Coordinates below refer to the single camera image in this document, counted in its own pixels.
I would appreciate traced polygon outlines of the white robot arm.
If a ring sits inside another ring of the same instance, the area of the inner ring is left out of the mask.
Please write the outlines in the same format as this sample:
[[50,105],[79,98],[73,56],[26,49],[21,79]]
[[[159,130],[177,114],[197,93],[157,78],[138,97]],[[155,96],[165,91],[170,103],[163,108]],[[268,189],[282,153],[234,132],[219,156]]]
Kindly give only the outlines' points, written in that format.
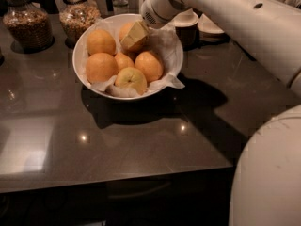
[[[286,87],[300,90],[299,9],[276,0],[145,0],[140,13],[161,28],[188,8],[205,13]],[[301,106],[275,116],[244,147],[229,226],[301,226]]]

